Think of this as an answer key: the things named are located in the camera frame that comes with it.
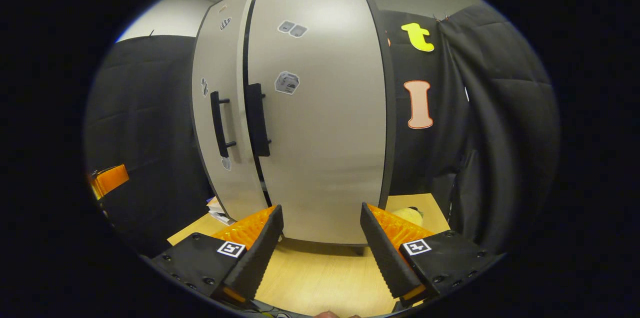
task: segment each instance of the black handle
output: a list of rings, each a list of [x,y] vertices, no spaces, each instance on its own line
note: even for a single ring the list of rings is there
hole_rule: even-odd
[[[229,103],[229,99],[220,99],[218,91],[211,92],[211,113],[213,114],[213,127],[216,131],[215,138],[217,139],[217,149],[220,151],[221,157],[229,158],[229,151],[227,150],[231,146],[236,145],[236,141],[227,143],[225,140],[225,133],[222,129],[222,116],[220,115],[220,105],[223,103]]]
[[[263,109],[263,88],[259,83],[249,84],[246,87],[246,117],[249,125],[249,136],[254,154],[260,157],[269,157],[269,143],[267,138],[267,127],[265,125],[265,110]]]

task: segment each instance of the sticker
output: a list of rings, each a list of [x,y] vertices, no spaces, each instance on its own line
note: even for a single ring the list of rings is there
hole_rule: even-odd
[[[291,29],[291,31],[289,32],[289,34],[291,36],[294,36],[295,38],[299,38],[302,37],[302,35],[307,31],[306,27],[300,26],[299,24],[295,25],[295,27],[293,27]]]
[[[423,239],[402,244],[409,255],[423,254],[432,250]]]
[[[222,31],[229,24],[229,22],[231,22],[231,17],[229,17],[226,20],[222,21],[220,23],[220,31]]]
[[[404,83],[404,88],[409,91],[409,98],[411,99],[411,119],[407,123],[409,128],[423,129],[434,125],[434,120],[429,116],[428,91],[431,87],[427,81]]]
[[[202,86],[202,95],[206,97],[209,90],[207,88],[207,82],[204,77],[202,77],[202,79],[200,80],[200,85]]]
[[[282,23],[278,27],[278,31],[282,33],[287,33],[295,26],[296,24],[287,20],[282,21]]]
[[[245,245],[227,241],[217,249],[217,252],[233,258],[238,258],[243,250],[245,250]]]
[[[222,167],[224,167],[227,171],[231,170],[231,160],[229,157],[222,157]]]
[[[281,72],[275,82],[276,91],[293,95],[295,89],[300,86],[300,78],[288,71]]]
[[[400,28],[407,31],[409,34],[409,41],[415,48],[425,52],[431,52],[434,50],[434,45],[425,41],[425,36],[429,36],[429,31],[427,29],[420,27],[420,25],[415,22],[404,24]]]

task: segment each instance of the cabinet door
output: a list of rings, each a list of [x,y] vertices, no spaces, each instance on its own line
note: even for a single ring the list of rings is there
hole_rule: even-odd
[[[192,71],[193,120],[203,165],[224,210],[234,220],[267,208],[244,118],[242,43],[248,3],[222,0],[208,10],[196,40]],[[211,103],[215,92],[221,100],[229,100],[219,105],[218,130]],[[226,142],[235,141],[227,149],[226,167],[217,143],[217,135],[222,134]]]
[[[247,83],[260,83],[270,155],[259,157],[285,237],[359,245],[380,202],[386,91],[366,0],[254,0]]]

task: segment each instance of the wooden table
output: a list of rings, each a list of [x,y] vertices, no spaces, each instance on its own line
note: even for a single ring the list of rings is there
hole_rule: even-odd
[[[425,229],[434,233],[450,229],[430,194],[390,196],[386,210],[409,206],[424,213]],[[167,240],[176,245],[194,232],[211,235],[224,227],[206,214]],[[255,299],[309,316],[332,311],[339,317],[388,314],[397,301],[382,279],[369,247],[359,256],[350,247],[288,239],[276,245]]]

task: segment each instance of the hand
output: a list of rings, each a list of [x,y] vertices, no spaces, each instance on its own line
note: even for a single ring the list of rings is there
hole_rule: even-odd
[[[339,318],[338,316],[336,316],[335,313],[333,313],[332,311],[326,311],[326,312],[322,312],[320,314],[318,314],[317,316],[313,317],[313,318]],[[357,314],[350,316],[349,318],[361,318],[360,316],[358,316]]]

